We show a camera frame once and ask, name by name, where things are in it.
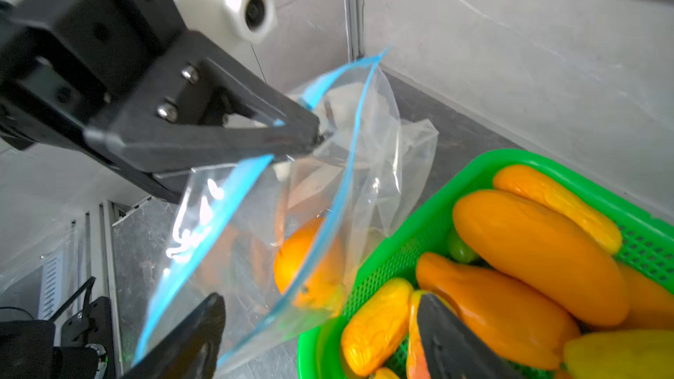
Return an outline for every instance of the plastic bag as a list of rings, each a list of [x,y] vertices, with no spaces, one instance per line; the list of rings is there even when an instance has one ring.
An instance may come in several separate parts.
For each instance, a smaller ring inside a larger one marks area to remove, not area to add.
[[[0,267],[0,306],[21,307],[36,319],[49,319],[87,280],[85,241],[84,226],[56,225],[35,245]],[[81,298],[60,319],[72,316],[79,307]],[[26,315],[12,310],[0,312],[0,322],[9,320],[26,320]]]
[[[224,297],[218,369],[229,371],[340,313],[365,259],[371,228],[390,234],[416,203],[433,163],[430,122],[400,122],[377,69],[383,55],[327,73],[291,97],[318,115],[325,140],[309,156],[271,155],[194,169],[147,309],[136,362],[211,292]],[[274,260],[291,233],[322,223],[283,294]],[[335,251],[338,281],[309,292]]]

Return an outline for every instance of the black wire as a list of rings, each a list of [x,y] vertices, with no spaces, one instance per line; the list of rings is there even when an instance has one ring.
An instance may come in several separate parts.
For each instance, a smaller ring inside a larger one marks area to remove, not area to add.
[[[89,316],[89,300],[91,299],[91,289],[94,287],[94,282],[96,281],[96,277],[89,277],[88,280],[85,281],[82,286],[75,291],[73,295],[71,295],[68,300],[65,301],[64,304],[61,305],[58,309],[56,309],[56,312],[49,318],[49,322],[56,322],[56,319],[65,312],[65,310],[70,307],[70,305],[77,299],[80,294],[82,294],[82,291],[86,290],[86,293],[84,294],[84,303],[82,304],[82,316],[86,315]]]
[[[2,307],[0,307],[0,310],[3,310],[3,309],[18,310],[19,312],[23,312],[23,313],[27,314],[28,316],[30,316],[31,319],[35,320],[35,317],[33,315],[31,315],[28,310],[21,309],[21,307],[16,307],[16,306],[2,306]]]

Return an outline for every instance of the green plastic basket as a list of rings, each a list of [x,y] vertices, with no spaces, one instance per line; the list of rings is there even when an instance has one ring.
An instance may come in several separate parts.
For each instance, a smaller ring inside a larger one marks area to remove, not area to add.
[[[438,193],[384,240],[358,271],[356,283],[342,315],[299,337],[297,364],[300,379],[347,377],[340,361],[340,337],[353,314],[384,282],[402,277],[417,285],[415,265],[424,252],[447,255],[447,237],[452,226],[451,209],[464,195],[491,188],[491,179],[501,168],[526,164],[547,174],[612,219],[623,234],[617,260],[635,268],[674,293],[674,227],[653,218],[629,203],[552,160],[527,151],[490,151],[471,161]],[[407,340],[388,360],[401,378],[405,377]],[[552,372],[513,364],[527,378],[551,378]]]

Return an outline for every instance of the gray countertop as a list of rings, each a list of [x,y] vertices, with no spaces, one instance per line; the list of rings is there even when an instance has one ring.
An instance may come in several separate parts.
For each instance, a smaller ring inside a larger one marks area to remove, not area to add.
[[[400,116],[416,122],[430,119],[440,133],[428,181],[417,207],[451,180],[476,156],[517,146],[467,116],[453,111],[416,88],[389,77]],[[165,248],[177,207],[148,199],[113,225],[113,257],[122,342],[127,370],[136,349],[147,302],[154,289],[156,267]],[[297,377],[297,339],[288,341],[225,375],[231,379]]]

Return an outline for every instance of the ziplock bag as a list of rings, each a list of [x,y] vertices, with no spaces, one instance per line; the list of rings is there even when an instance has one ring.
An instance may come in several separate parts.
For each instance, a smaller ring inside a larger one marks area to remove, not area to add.
[[[427,120],[400,122],[388,80],[377,69],[382,57],[347,64],[291,93],[320,121],[324,139],[311,155],[276,164],[266,155],[192,170],[136,362],[212,292],[226,307],[220,371],[340,313],[371,228],[389,233],[404,221],[437,143]],[[308,221],[320,227],[304,255],[291,255],[302,262],[279,290],[279,249]],[[317,287],[312,276],[326,258],[333,261],[329,279]]]

